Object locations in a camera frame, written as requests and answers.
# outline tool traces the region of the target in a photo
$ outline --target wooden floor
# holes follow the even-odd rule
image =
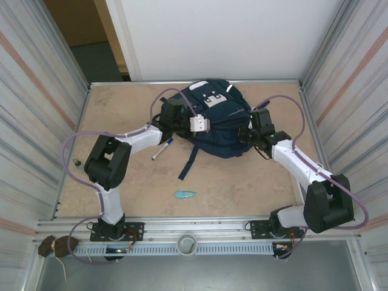
[[[149,120],[150,104],[170,84],[129,84],[94,87],[81,130],[125,133]],[[187,84],[174,84],[183,89]],[[251,106],[266,97],[283,94],[300,101],[296,84],[238,83]],[[167,93],[166,98],[174,93]],[[154,114],[160,110],[157,102]],[[268,106],[277,130],[295,137],[301,129],[298,108],[288,100],[276,99]],[[73,157],[88,157],[97,136],[78,139]],[[306,128],[298,146],[317,161],[310,130]],[[120,186],[126,216],[229,216],[267,215],[282,206],[295,204],[289,173],[273,160],[265,161],[254,149],[239,158],[221,159],[199,151],[184,181],[178,175],[186,164],[192,144],[174,137],[156,161],[151,157],[159,147],[147,148],[130,158],[127,175]],[[87,176],[70,169],[79,178]],[[178,199],[179,190],[194,191],[196,198]],[[100,211],[96,193],[67,178],[57,216],[90,216]]]

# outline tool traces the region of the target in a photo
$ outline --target backpack strap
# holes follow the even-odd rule
[[[190,155],[190,158],[187,161],[186,165],[184,166],[182,172],[179,174],[178,179],[183,181],[184,177],[186,177],[187,173],[189,172],[190,168],[192,167],[192,164],[193,164],[193,162],[195,160],[195,157],[196,157],[196,155],[198,153],[198,150],[199,150],[199,147],[194,145],[192,154]]]

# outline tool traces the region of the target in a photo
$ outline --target doorway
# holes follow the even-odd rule
[[[88,83],[130,81],[105,0],[44,0]]]

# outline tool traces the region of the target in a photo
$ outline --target light blue eraser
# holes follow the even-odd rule
[[[191,192],[191,191],[176,191],[175,192],[175,197],[177,198],[194,198],[197,197],[198,194],[196,192]]]

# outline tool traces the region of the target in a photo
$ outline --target metal wall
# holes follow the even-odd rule
[[[382,289],[388,288],[387,39],[386,0],[348,1],[303,81],[327,162],[349,178],[369,210],[361,234]]]
[[[51,218],[62,142],[87,84],[40,1],[0,2],[0,290],[20,286],[39,219]]]

